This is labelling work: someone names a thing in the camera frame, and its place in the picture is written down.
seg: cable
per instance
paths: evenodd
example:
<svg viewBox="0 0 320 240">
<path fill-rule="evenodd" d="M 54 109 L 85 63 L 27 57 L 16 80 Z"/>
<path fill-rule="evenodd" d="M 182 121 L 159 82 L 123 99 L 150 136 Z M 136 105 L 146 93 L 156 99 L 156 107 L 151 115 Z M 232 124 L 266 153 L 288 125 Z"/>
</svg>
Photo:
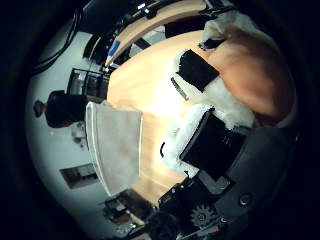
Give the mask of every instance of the cable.
<svg viewBox="0 0 320 240">
<path fill-rule="evenodd" d="M 63 44 L 61 49 L 59 49 L 56 53 L 54 53 L 50 57 L 47 57 L 46 59 L 38 61 L 37 65 L 32 70 L 31 75 L 36 75 L 36 74 L 39 74 L 39 73 L 46 71 L 64 53 L 64 51 L 70 46 L 71 42 L 73 41 L 75 35 L 77 34 L 77 32 L 79 30 L 79 26 L 82 21 L 82 17 L 83 17 L 82 9 L 77 9 L 73 15 L 72 25 L 71 25 L 70 30 L 68 32 L 65 43 Z"/>
</svg>

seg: gear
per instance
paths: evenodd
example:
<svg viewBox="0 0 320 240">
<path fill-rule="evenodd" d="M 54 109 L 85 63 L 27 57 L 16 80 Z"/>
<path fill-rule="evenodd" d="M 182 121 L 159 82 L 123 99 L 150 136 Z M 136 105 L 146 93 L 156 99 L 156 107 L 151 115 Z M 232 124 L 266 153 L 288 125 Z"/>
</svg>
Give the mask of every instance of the gear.
<svg viewBox="0 0 320 240">
<path fill-rule="evenodd" d="M 217 215 L 214 210 L 209 206 L 202 204 L 201 206 L 196 206 L 195 209 L 192 209 L 191 213 L 191 222 L 194 226 L 202 228 L 208 226 Z"/>
</svg>

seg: desk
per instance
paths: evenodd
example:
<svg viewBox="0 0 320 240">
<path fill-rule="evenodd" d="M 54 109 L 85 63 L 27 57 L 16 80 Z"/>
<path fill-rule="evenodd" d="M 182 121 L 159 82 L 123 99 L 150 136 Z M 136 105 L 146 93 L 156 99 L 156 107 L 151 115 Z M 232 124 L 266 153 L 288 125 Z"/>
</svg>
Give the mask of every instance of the desk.
<svg viewBox="0 0 320 240">
<path fill-rule="evenodd" d="M 191 107 L 170 82 L 172 61 L 186 48 L 203 56 L 197 47 L 201 37 L 202 31 L 196 31 L 166 39 L 132 57 L 110 77 L 108 102 L 142 111 L 141 176 L 133 189 L 155 205 L 185 178 L 164 165 L 159 150 L 168 127 Z"/>
</svg>

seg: wall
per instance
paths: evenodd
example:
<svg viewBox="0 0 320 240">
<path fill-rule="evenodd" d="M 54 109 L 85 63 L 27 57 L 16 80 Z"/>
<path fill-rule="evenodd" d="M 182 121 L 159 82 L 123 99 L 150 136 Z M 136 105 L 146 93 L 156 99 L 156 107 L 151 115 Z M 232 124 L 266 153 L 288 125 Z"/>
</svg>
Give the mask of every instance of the wall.
<svg viewBox="0 0 320 240">
<path fill-rule="evenodd" d="M 64 43 L 70 23 L 64 26 L 48 44 L 42 59 L 54 53 Z M 82 59 L 90 34 L 79 32 L 69 48 L 47 71 L 31 80 L 26 101 L 26 134 L 34 166 L 53 197 L 75 218 L 93 238 L 110 236 L 115 226 L 102 217 L 103 202 L 108 198 L 99 181 L 70 189 L 60 169 L 90 163 L 90 154 L 72 141 L 71 129 L 50 128 L 44 116 L 35 118 L 33 103 L 43 102 L 51 91 L 67 89 L 72 68 L 97 71 L 98 66 Z"/>
</svg>

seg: wooden surface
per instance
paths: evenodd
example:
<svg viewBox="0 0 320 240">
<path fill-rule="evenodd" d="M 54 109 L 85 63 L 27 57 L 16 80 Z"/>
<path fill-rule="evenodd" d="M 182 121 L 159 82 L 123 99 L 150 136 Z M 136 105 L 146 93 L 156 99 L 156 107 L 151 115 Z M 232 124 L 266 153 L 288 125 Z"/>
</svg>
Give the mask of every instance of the wooden surface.
<svg viewBox="0 0 320 240">
<path fill-rule="evenodd" d="M 183 19 L 186 17 L 197 16 L 199 11 L 205 9 L 206 4 L 202 0 L 184 0 L 170 4 L 157 12 L 152 19 L 140 18 L 128 25 L 115 39 L 120 45 L 113 56 L 108 57 L 105 63 L 107 67 L 114 59 L 126 50 L 131 44 L 141 38 L 152 29 L 163 24 Z"/>
<path fill-rule="evenodd" d="M 110 78 L 108 102 L 116 108 L 142 111 L 141 177 L 133 189 L 153 204 L 185 178 L 164 165 L 159 150 L 168 127 L 191 106 L 170 82 L 172 61 L 186 48 L 202 55 L 196 47 L 201 36 L 202 31 L 189 32 L 155 44 L 121 65 Z"/>
</svg>

